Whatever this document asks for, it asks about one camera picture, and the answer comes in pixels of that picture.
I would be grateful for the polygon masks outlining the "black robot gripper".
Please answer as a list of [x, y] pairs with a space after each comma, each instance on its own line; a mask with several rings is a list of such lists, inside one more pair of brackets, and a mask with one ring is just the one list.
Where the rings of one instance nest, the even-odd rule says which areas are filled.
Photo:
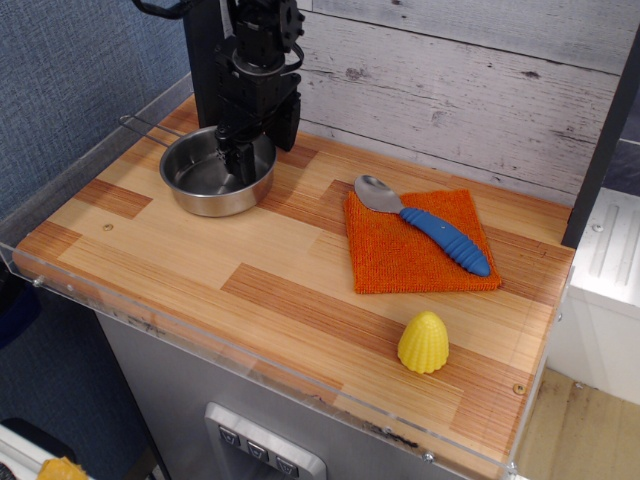
[[240, 57], [235, 42], [224, 42], [216, 48], [216, 66], [222, 107], [218, 151], [225, 155], [228, 172], [242, 185], [251, 185], [256, 167], [250, 142], [264, 134], [284, 151], [295, 144], [301, 113], [297, 70], [302, 62], [288, 64], [279, 52], [274, 64], [254, 65]]

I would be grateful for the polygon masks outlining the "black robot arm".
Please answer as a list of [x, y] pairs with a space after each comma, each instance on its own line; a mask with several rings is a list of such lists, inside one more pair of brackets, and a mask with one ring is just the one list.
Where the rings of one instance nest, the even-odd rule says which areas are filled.
[[218, 154], [242, 184], [256, 180], [253, 142], [261, 135], [292, 149], [301, 114], [298, 86], [304, 15], [294, 1], [138, 1], [151, 16], [184, 26], [201, 127], [213, 127]]

